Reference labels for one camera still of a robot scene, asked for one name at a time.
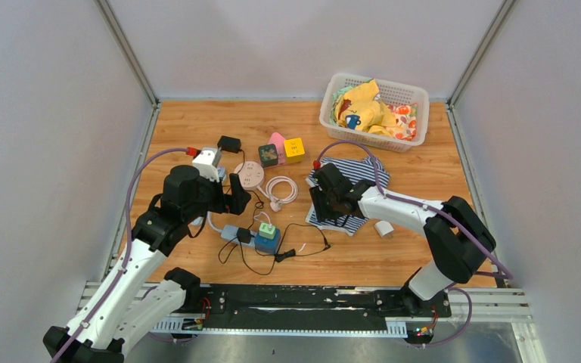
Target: round power strip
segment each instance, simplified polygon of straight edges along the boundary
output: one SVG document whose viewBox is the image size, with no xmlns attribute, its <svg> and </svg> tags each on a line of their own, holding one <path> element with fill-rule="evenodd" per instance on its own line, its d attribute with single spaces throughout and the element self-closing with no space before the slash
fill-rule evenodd
<svg viewBox="0 0 581 363">
<path fill-rule="evenodd" d="M 264 168 L 254 161 L 247 161 L 244 167 L 237 165 L 235 172 L 239 172 L 239 182 L 247 191 L 255 191 L 264 182 Z"/>
</svg>

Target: white cable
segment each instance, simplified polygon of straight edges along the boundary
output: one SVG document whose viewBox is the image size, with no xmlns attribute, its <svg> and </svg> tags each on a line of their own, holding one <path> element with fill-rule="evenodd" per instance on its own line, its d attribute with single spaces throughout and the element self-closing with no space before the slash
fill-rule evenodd
<svg viewBox="0 0 581 363">
<path fill-rule="evenodd" d="M 282 182 L 286 182 L 290 185 L 290 194 L 288 195 L 288 197 L 285 198 L 277 198 L 273 193 L 272 190 L 273 188 Z M 295 200 L 295 198 L 297 198 L 297 194 L 298 194 L 298 187 L 297 184 L 295 183 L 295 181 L 291 178 L 288 178 L 287 176 L 275 176 L 274 178 L 272 178 L 271 180 L 269 180 L 268 183 L 266 183 L 266 190 L 264 191 L 261 187 L 257 187 L 257 189 L 259 189 L 259 191 L 261 191 L 265 197 L 269 198 L 271 201 L 271 208 L 272 210 L 278 212 L 281 209 L 281 206 L 284 204 L 289 204 L 290 202 L 292 202 L 293 200 Z"/>
<path fill-rule="evenodd" d="M 214 229 L 215 231 L 218 231 L 219 233 L 222 233 L 222 232 L 223 232 L 223 230 L 222 230 L 222 229 L 220 229 L 220 228 L 217 228 L 217 227 L 215 227 L 215 225 L 213 224 L 213 220 L 210 218 L 210 215 L 211 215 L 211 214 L 212 214 L 211 212 L 208 212 L 208 215 L 206 216 L 206 219 L 207 219 L 207 221 L 208 221 L 208 224 L 209 224 L 209 225 L 210 225 L 210 227 L 211 227 L 212 229 Z"/>
<path fill-rule="evenodd" d="M 269 220 L 268 222 L 264 222 L 263 220 L 261 220 L 261 219 L 257 218 L 257 217 L 261 216 L 262 214 L 263 214 L 263 215 L 266 217 L 266 219 L 268 219 L 268 220 Z M 272 224 L 272 223 L 270 222 L 270 216 L 269 216 L 269 214 L 268 214 L 268 213 L 266 213 L 266 212 L 259 212 L 259 213 L 258 213 L 256 216 L 254 216 L 254 217 L 253 217 L 253 219 L 255 219 L 256 221 L 258 221 L 258 222 L 261 222 L 261 223 L 268 223 L 268 224 L 270 224 L 270 225 Z"/>
</svg>

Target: folded clothes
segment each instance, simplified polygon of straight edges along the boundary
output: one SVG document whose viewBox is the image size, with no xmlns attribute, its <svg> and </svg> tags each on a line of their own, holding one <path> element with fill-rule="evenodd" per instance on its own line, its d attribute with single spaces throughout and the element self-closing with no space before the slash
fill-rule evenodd
<svg viewBox="0 0 581 363">
<path fill-rule="evenodd" d="M 342 172 L 342 174 L 347 177 L 353 184 L 359 182 L 362 179 L 375 180 L 374 170 L 373 170 L 373 159 L 371 157 L 366 157 L 364 160 L 345 160 L 345 159 L 335 159 L 333 157 L 322 158 L 322 164 L 333 163 Z M 377 161 L 379 169 L 379 179 L 380 185 L 387 188 L 389 184 L 390 175 L 384 169 L 384 164 L 380 160 Z M 317 182 L 312 177 L 315 171 L 311 171 L 308 178 L 306 178 L 306 183 L 310 187 L 317 185 Z M 306 216 L 306 222 L 316 226 L 319 229 L 328 229 L 332 231 L 342 231 L 353 236 L 357 230 L 366 223 L 368 219 L 359 218 L 354 216 L 342 216 L 338 219 L 332 220 L 327 219 L 323 222 L 318 222 L 317 214 L 315 213 L 315 208 L 311 205 L 308 215 Z"/>
<path fill-rule="evenodd" d="M 375 79 L 333 93 L 331 123 L 371 134 L 411 141 L 417 105 L 386 105 Z"/>
</svg>

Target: yellow cube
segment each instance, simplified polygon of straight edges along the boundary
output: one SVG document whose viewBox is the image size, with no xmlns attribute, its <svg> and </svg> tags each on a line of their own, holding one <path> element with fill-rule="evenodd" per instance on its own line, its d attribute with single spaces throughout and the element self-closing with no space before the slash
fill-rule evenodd
<svg viewBox="0 0 581 363">
<path fill-rule="evenodd" d="M 284 151 L 286 152 L 286 163 L 298 163 L 304 160 L 304 144 L 302 144 L 301 138 L 284 140 Z"/>
</svg>

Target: dark green cube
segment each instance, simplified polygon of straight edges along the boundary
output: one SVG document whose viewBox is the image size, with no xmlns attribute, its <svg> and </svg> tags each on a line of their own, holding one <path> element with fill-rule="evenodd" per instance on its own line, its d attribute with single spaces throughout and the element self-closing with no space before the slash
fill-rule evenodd
<svg viewBox="0 0 581 363">
<path fill-rule="evenodd" d="M 279 163 L 277 148 L 273 144 L 260 146 L 257 150 L 259 151 L 259 161 L 262 163 L 263 168 L 275 166 Z"/>
</svg>

